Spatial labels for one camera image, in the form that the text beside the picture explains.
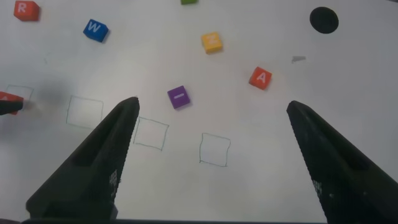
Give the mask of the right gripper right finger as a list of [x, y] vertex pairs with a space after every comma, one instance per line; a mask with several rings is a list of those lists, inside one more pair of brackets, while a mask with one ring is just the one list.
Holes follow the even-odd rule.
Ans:
[[287, 107], [328, 223], [397, 223], [397, 182], [309, 106]]

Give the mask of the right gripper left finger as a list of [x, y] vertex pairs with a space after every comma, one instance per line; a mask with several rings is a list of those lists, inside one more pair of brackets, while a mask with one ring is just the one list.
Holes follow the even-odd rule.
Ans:
[[139, 109], [136, 97], [113, 108], [28, 199], [31, 219], [116, 218], [114, 199]]

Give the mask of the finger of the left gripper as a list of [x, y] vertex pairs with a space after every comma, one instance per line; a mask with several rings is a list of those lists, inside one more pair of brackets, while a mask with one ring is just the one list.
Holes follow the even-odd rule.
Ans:
[[0, 102], [0, 115], [11, 114], [23, 109], [22, 101], [1, 101]]

